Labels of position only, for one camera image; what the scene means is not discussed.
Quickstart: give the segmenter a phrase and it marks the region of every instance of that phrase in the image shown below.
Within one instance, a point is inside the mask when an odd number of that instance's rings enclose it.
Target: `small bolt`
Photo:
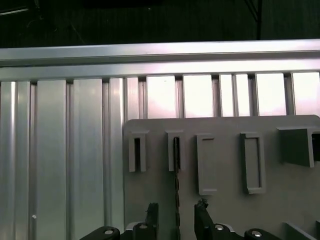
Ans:
[[[257,237],[257,238],[262,237],[262,234],[260,232],[258,232],[258,231],[252,231],[252,235]]]
[[[110,235],[110,234],[112,234],[113,232],[114,232],[113,230],[107,230],[107,231],[104,232],[104,234]]]
[[[217,229],[218,231],[221,231],[224,229],[224,227],[221,225],[215,225],[215,229]]]

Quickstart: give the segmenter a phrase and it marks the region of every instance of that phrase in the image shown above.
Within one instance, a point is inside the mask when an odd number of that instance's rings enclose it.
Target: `silver metal frame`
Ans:
[[[6,196],[0,210],[10,208],[0,219],[0,236],[79,237],[88,224],[69,214],[89,216],[88,206],[104,208],[90,216],[92,224],[123,230],[126,121],[320,116],[319,72],[320,39],[0,49],[0,188]],[[77,161],[72,162],[70,149]],[[68,172],[69,164],[77,164],[82,174]],[[83,197],[85,190],[74,184],[86,182],[89,174],[96,181],[86,189],[103,188],[93,193],[95,200]],[[60,188],[47,193],[51,183]],[[18,197],[23,205],[13,204]],[[55,218],[46,218],[53,213]],[[15,221],[21,223],[17,229]],[[54,223],[60,231],[41,228]]]

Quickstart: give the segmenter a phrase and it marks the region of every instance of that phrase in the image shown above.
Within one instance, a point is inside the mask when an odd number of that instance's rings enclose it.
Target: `vertical metal slat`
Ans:
[[[0,239],[15,239],[17,83],[1,83]]]
[[[15,239],[27,240],[29,234],[29,138],[30,82],[17,83],[16,165],[15,165]]]
[[[247,74],[235,75],[236,116],[250,116],[249,81]]]
[[[184,75],[184,114],[186,118],[214,116],[211,75]]]
[[[66,81],[37,84],[36,239],[65,240]]]
[[[123,136],[124,124],[124,80],[122,78],[111,78],[108,90],[109,113],[109,162],[106,179],[109,180],[110,188],[106,193],[110,198],[107,203],[111,210],[111,226],[124,229],[124,180],[123,180]]]
[[[295,114],[320,116],[319,73],[293,73],[292,81]]]
[[[139,80],[137,77],[128,77],[124,84],[125,120],[139,119]]]
[[[233,76],[230,74],[221,74],[219,79],[221,116],[233,117],[235,115]]]
[[[75,239],[104,223],[102,80],[73,82],[72,222]]]
[[[176,83],[174,76],[148,76],[148,119],[170,119],[177,117]]]
[[[256,75],[259,116],[287,114],[284,75],[269,73]]]

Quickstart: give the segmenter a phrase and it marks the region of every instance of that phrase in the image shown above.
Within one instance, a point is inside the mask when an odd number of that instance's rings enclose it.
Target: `black ceiling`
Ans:
[[[0,16],[0,48],[256,39],[244,0],[84,1],[40,0],[40,15]],[[320,38],[320,1],[263,0],[261,36]]]

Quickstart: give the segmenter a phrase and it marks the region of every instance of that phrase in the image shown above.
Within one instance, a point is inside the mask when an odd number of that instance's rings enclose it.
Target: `gray plastic board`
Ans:
[[[148,203],[158,202],[159,239],[174,238],[175,184],[169,170],[177,132],[184,166],[178,174],[182,240],[196,239],[194,204],[200,198],[208,200],[215,223],[228,224],[240,235],[261,228],[284,237],[283,223],[290,222],[315,236],[320,165],[310,164],[310,154],[320,148],[319,127],[314,115],[130,120],[123,132],[125,221],[143,220]],[[300,129],[306,134],[291,134],[299,144],[292,141],[290,148],[282,131]],[[288,151],[305,152],[307,158],[286,159],[295,158]]]

